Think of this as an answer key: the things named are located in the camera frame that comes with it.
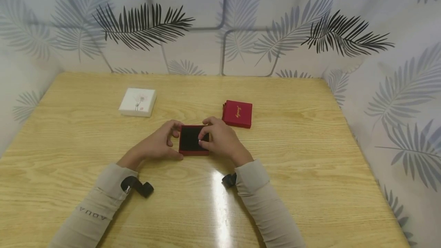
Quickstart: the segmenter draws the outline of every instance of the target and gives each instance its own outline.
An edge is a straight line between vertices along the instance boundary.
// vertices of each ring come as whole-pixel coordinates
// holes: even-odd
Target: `red jewelry box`
[[[199,146],[198,136],[204,126],[182,126],[179,138],[179,153],[184,156],[207,156],[209,151]],[[203,141],[209,141],[207,133]]]
[[[242,103],[227,100],[224,103],[224,113],[222,120],[229,126],[240,128],[251,128],[251,118],[253,105],[251,103]]]

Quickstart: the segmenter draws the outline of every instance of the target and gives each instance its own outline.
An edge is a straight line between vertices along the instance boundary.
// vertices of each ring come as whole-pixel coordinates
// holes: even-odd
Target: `arm sleeve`
[[[89,194],[56,232],[48,248],[96,247],[113,214],[127,197],[121,182],[128,176],[137,177],[137,172],[116,164],[107,166]]]
[[[267,248],[305,248],[296,222],[270,184],[265,168],[257,159],[235,169],[236,187],[256,222]]]

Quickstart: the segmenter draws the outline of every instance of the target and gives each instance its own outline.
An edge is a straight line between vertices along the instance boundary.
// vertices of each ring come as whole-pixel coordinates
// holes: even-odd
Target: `left hand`
[[[172,149],[173,143],[170,140],[172,136],[179,137],[181,126],[183,123],[180,121],[166,122],[150,136],[132,147],[117,164],[135,170],[140,162],[147,158],[182,160],[184,156]]]

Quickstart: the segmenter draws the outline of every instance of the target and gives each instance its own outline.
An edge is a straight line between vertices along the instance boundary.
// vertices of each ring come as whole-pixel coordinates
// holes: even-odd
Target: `black strap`
[[[135,176],[129,176],[126,177],[121,182],[121,188],[125,193],[128,193],[131,188],[134,188],[140,195],[144,196],[145,198],[148,198],[149,195],[151,195],[154,191],[154,188],[150,183],[146,182],[144,185],[135,177]]]

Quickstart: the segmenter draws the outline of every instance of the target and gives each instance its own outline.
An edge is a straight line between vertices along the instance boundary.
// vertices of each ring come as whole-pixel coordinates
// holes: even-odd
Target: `wood grain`
[[[128,87],[157,90],[151,118],[119,114]],[[252,128],[235,131],[308,247],[407,246],[323,80],[63,73],[0,160],[0,247],[45,247],[107,164],[166,120],[220,117],[226,100],[253,103]],[[215,157],[145,163],[154,194],[131,194],[101,247],[258,247],[234,188],[221,185],[232,171]]]

